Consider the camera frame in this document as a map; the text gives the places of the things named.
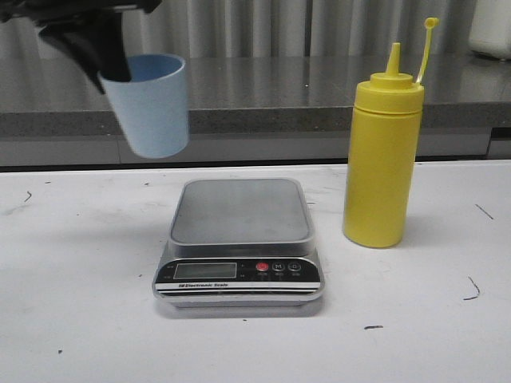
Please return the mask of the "black gripper top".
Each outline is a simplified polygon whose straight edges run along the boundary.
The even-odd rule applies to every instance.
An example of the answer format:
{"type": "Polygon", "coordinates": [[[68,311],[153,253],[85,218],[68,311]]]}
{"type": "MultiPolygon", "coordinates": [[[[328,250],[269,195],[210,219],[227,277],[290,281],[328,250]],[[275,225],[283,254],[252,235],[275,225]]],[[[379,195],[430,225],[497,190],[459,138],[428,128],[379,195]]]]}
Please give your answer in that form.
{"type": "MultiPolygon", "coordinates": [[[[160,0],[1,1],[1,23],[28,18],[37,26],[68,21],[97,11],[152,13],[160,0]]],[[[100,15],[80,24],[47,25],[39,37],[77,64],[100,94],[101,78],[129,82],[131,73],[122,37],[121,15],[100,15]]]]}

